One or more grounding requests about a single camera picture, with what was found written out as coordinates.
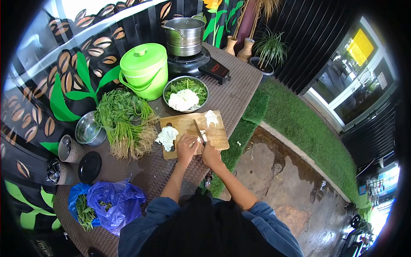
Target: wooden cutting board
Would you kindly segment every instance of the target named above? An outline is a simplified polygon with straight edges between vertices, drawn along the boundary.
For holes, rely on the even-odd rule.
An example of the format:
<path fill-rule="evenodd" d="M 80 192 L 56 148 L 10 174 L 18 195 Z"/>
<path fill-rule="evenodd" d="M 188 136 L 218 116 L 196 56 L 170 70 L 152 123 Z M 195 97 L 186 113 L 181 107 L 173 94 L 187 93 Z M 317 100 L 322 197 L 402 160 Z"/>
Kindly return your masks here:
<path fill-rule="evenodd" d="M 177 143 L 184 133 L 190 136 L 198 136 L 196 127 L 194 126 L 193 119 L 196 120 L 197 125 L 200 130 L 205 130 L 205 136 L 207 140 L 211 141 L 211 144 L 217 148 L 217 150 L 226 150 L 230 148 L 229 141 L 227 139 L 227 134 L 224 129 L 223 120 L 221 119 L 220 111 L 213 111 L 217 115 L 218 123 L 214 125 L 211 123 L 209 128 L 207 128 L 207 119 L 204 117 L 203 113 L 187 113 L 178 116 L 170 116 L 160 119 L 160 130 L 162 130 L 167 125 L 173 126 L 178 130 L 177 138 L 174 140 L 174 151 L 167 152 L 163 146 L 163 157 L 165 160 L 177 158 Z M 200 148 L 194 155 L 201 154 Z"/>

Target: painted sunflower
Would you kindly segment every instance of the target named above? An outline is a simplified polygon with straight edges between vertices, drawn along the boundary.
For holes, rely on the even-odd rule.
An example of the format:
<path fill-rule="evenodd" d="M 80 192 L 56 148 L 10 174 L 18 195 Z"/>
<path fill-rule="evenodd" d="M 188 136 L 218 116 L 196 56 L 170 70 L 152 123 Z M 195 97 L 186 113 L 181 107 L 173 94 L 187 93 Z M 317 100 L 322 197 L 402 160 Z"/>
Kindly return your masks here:
<path fill-rule="evenodd" d="M 207 9 L 217 9 L 223 0 L 204 0 Z"/>

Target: painted wall mural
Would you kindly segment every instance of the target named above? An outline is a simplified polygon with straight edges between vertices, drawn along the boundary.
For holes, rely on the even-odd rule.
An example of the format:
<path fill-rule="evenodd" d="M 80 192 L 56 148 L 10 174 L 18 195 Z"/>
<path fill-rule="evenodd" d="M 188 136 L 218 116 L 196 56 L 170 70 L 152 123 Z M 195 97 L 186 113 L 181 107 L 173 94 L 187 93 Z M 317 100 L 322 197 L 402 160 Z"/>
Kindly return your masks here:
<path fill-rule="evenodd" d="M 203 40 L 226 44 L 243 0 L 50 0 L 26 31 L 1 95 L 1 168 L 26 229 L 56 229 L 46 167 L 58 142 L 105 92 L 121 89 L 119 62 L 144 43 L 165 45 L 166 21 L 199 14 Z"/>

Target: black wall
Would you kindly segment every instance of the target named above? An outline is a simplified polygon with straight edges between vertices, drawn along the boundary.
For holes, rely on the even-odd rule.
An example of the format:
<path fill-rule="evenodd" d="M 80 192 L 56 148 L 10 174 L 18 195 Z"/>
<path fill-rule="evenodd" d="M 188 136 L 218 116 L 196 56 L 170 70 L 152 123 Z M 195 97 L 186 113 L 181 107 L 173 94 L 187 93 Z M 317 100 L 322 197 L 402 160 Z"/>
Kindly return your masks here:
<path fill-rule="evenodd" d="M 304 93 L 348 32 L 355 10 L 350 0 L 285 0 L 267 24 L 273 32 L 284 32 L 282 41 L 290 47 L 274 76 L 295 94 Z M 262 20 L 257 30 L 264 29 Z"/>
<path fill-rule="evenodd" d="M 379 110 L 341 135 L 358 168 L 394 151 L 395 110 L 396 101 L 392 96 Z"/>

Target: glass door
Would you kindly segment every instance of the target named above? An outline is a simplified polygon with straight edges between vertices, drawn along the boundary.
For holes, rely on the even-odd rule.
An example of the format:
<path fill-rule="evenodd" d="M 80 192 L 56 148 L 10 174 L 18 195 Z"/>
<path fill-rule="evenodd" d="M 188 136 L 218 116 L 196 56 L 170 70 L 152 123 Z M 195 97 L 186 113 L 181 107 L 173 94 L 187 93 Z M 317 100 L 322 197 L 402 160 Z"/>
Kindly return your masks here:
<path fill-rule="evenodd" d="M 308 90 L 342 130 L 371 112 L 392 91 L 395 73 L 385 47 L 364 17 L 350 28 L 328 67 Z"/>
<path fill-rule="evenodd" d="M 363 74 L 359 75 L 370 65 L 378 49 L 364 25 L 357 23 L 350 28 L 341 47 L 328 62 L 328 68 L 312 88 L 327 104 L 338 101 L 358 79 L 365 79 Z"/>

